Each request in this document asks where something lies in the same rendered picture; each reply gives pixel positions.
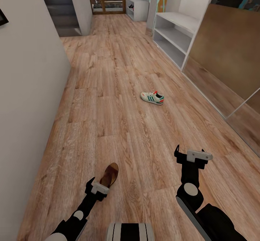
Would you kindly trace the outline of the gym shoe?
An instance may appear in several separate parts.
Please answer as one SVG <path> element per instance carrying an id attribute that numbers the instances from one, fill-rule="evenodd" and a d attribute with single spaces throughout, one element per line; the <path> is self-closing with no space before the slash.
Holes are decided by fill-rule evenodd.
<path id="1" fill-rule="evenodd" d="M 153 93 L 141 93 L 140 96 L 144 101 L 153 104 L 162 105 L 164 103 L 164 95 L 160 95 L 158 91 L 155 91 Z"/>

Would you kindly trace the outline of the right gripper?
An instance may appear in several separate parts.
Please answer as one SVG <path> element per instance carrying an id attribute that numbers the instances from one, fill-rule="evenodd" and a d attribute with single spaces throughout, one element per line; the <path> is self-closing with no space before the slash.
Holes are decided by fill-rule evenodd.
<path id="1" fill-rule="evenodd" d="M 199 176 L 198 169 L 199 168 L 204 169 L 205 164 L 208 163 L 208 160 L 198 159 L 198 158 L 195 158 L 194 162 L 187 161 L 186 160 L 187 154 L 179 153 L 179 145 L 177 146 L 174 152 L 174 156 L 177 157 L 177 163 L 182 164 L 182 170 L 184 169 L 194 170 L 198 174 L 198 176 Z"/>

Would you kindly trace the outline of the sandal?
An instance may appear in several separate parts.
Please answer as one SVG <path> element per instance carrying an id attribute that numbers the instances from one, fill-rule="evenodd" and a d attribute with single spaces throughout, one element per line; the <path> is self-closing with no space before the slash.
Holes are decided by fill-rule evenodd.
<path id="1" fill-rule="evenodd" d="M 118 176 L 118 165 L 116 163 L 111 163 L 105 170 L 104 176 L 100 179 L 99 184 L 110 187 Z"/>

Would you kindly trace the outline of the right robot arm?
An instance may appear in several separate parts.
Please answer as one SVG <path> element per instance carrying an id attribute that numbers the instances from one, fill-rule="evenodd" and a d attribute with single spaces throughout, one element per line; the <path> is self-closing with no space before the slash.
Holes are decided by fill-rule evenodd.
<path id="1" fill-rule="evenodd" d="M 204 197 L 199 188 L 199 168 L 204 169 L 211 153 L 189 149 L 187 154 L 179 153 L 177 146 L 174 156 L 182 164 L 182 185 L 178 188 L 176 200 L 205 241 L 247 241 L 234 229 L 231 219 L 218 207 L 208 203 L 198 213 Z"/>

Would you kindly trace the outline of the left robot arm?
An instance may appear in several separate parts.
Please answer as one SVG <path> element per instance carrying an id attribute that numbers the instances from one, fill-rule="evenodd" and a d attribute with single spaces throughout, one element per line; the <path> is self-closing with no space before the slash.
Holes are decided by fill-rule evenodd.
<path id="1" fill-rule="evenodd" d="M 91 185 L 94 177 L 86 183 L 85 193 L 87 194 L 77 210 L 67 220 L 62 220 L 55 231 L 44 241 L 78 241 L 83 233 L 91 209 L 96 201 L 102 201 L 107 197 L 109 188 L 99 183 Z"/>

